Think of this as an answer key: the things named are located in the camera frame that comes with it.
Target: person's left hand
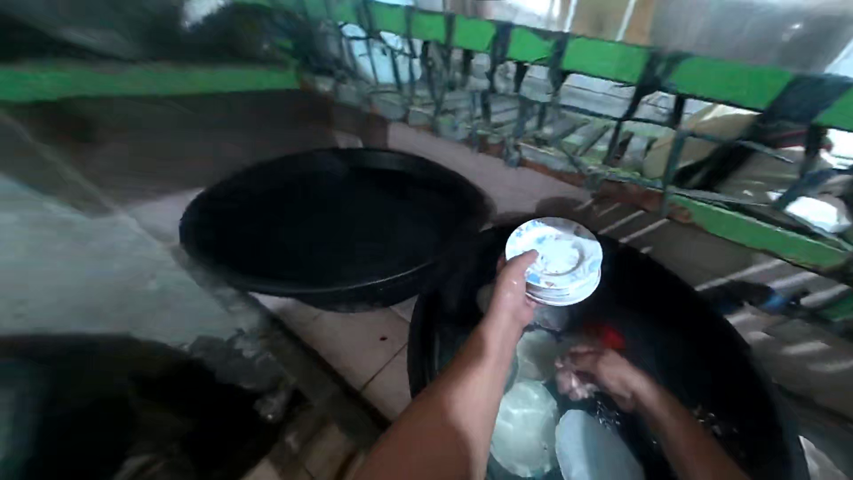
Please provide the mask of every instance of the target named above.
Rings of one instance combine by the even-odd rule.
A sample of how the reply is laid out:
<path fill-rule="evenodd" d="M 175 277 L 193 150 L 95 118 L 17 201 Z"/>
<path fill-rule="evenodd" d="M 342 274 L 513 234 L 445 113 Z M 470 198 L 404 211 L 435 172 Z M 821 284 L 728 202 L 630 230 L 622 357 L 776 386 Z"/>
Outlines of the person's left hand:
<path fill-rule="evenodd" d="M 525 295 L 527 281 L 525 271 L 538 256 L 536 250 L 530 250 L 513 257 L 503 265 L 498 262 L 498 275 L 495 280 L 495 293 L 489 303 L 486 316 L 505 319 L 524 328 L 533 320 L 533 308 L 536 303 Z"/>

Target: floor tile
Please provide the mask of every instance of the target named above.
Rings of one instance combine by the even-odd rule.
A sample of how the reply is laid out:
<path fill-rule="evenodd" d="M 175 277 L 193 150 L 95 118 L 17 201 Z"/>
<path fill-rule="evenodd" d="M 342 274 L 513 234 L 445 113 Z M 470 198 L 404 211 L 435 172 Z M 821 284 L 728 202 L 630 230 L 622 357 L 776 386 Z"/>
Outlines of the floor tile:
<path fill-rule="evenodd" d="M 409 324 L 390 308 L 324 312 L 312 321 L 288 326 L 356 389 L 385 366 L 409 336 Z"/>
<path fill-rule="evenodd" d="M 407 322 L 412 321 L 412 313 L 415 311 L 415 304 L 418 302 L 418 296 L 413 296 L 408 300 L 403 300 L 397 305 L 392 305 L 391 310 L 397 315 L 403 317 Z"/>
<path fill-rule="evenodd" d="M 376 374 L 376 377 L 364 388 L 363 395 L 390 420 L 396 419 L 412 402 L 412 396 L 409 393 L 406 348 L 394 355 L 388 365 Z"/>
<path fill-rule="evenodd" d="M 257 298 L 261 304 L 284 321 L 285 325 L 294 329 L 297 328 L 297 325 L 304 325 L 322 313 L 322 310 L 319 308 L 314 308 L 295 298 L 262 295 L 259 293 L 253 293 L 252 296 Z"/>
<path fill-rule="evenodd" d="M 317 480 L 336 480 L 346 476 L 358 457 L 356 444 L 329 422 L 307 446 L 303 463 Z"/>

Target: red object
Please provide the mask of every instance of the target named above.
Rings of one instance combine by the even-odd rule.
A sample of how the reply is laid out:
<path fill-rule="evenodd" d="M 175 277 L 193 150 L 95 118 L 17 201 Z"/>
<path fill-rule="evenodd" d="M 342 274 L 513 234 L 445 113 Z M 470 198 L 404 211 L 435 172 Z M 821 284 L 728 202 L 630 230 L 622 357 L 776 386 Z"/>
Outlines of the red object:
<path fill-rule="evenodd" d="M 583 332 L 598 340 L 601 346 L 613 350 L 624 350 L 625 337 L 615 328 L 608 325 L 586 325 Z"/>

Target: black plastic tub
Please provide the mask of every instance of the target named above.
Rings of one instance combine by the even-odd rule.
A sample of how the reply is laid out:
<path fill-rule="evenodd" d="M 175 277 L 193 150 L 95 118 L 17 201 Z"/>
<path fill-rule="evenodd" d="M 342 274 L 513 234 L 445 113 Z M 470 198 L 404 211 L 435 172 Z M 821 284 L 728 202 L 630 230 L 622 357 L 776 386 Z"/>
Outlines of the black plastic tub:
<path fill-rule="evenodd" d="M 249 167 L 181 219 L 187 252 L 241 290 L 326 310 L 416 295 L 435 262 L 485 222 L 458 173 L 382 149 L 320 149 Z"/>
<path fill-rule="evenodd" d="M 409 330 L 409 387 L 417 395 L 438 374 L 482 318 L 475 295 L 495 277 L 496 259 L 514 226 L 481 232 L 438 269 L 421 293 Z M 585 325 L 622 333 L 628 360 L 650 373 L 699 418 L 722 432 L 720 442 L 753 479 L 808 480 L 795 420 L 738 332 L 689 285 L 631 247 L 599 238 L 604 249 L 601 284 L 571 309 L 572 334 Z M 562 412 L 593 414 L 589 401 L 556 394 Z M 605 405 L 615 411 L 607 398 Z M 646 478 L 675 478 L 648 428 L 635 415 L 620 416 L 619 435 Z M 489 478 L 517 478 L 492 458 Z M 546 478 L 562 478 L 553 469 Z"/>

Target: green metal frame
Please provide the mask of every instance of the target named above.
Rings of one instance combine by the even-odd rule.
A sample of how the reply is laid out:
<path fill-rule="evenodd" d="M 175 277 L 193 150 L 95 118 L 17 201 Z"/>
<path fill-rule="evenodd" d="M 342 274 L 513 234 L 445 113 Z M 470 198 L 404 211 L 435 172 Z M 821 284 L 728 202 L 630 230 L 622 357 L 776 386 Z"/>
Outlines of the green metal frame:
<path fill-rule="evenodd" d="M 501 22 L 445 15 L 374 1 L 345 1 L 327 11 L 322 0 L 237 0 L 238 3 L 290 9 L 311 19 L 363 24 L 365 15 L 375 31 L 447 43 L 489 52 Z M 635 84 L 654 49 L 569 33 L 513 26 L 507 58 L 545 65 L 561 37 L 567 38 L 561 67 L 617 82 Z M 184 95 L 231 91 L 300 88 L 298 66 L 187 65 L 168 62 L 50 61 L 0 66 L 0 101 L 41 102 L 69 97 Z M 762 110 L 794 78 L 792 73 L 734 61 L 690 56 L 676 66 L 664 88 L 671 93 Z M 823 111 L 820 125 L 853 130 L 853 90 Z M 618 168 L 598 165 L 599 173 L 630 176 Z M 744 214 L 673 193 L 667 206 L 686 212 L 689 222 L 704 230 L 762 250 L 818 272 L 846 266 L 850 245 L 814 239 L 753 219 Z"/>
<path fill-rule="evenodd" d="M 0 101 L 299 88 L 295 67 L 50 61 L 0 66 Z"/>
<path fill-rule="evenodd" d="M 290 9 L 313 20 L 364 23 L 370 15 L 376 31 L 406 36 L 406 16 L 411 15 L 411 36 L 445 43 L 460 49 L 488 52 L 500 22 L 441 14 L 413 7 L 391 5 L 373 0 L 349 0 L 338 3 L 331 12 L 317 0 L 237 0 L 238 3 Z M 453 31 L 448 34 L 448 26 Z M 655 51 L 652 47 L 623 44 L 598 38 L 586 38 L 563 32 L 551 32 L 514 25 L 507 51 L 508 60 L 546 65 L 560 37 L 568 38 L 562 68 L 593 77 L 635 84 L 643 67 Z M 690 56 L 675 68 L 666 85 L 670 93 L 680 93 L 712 102 L 742 108 L 764 110 L 795 77 L 776 67 L 750 65 L 737 61 Z M 817 124 L 853 131 L 853 90 L 827 108 Z"/>

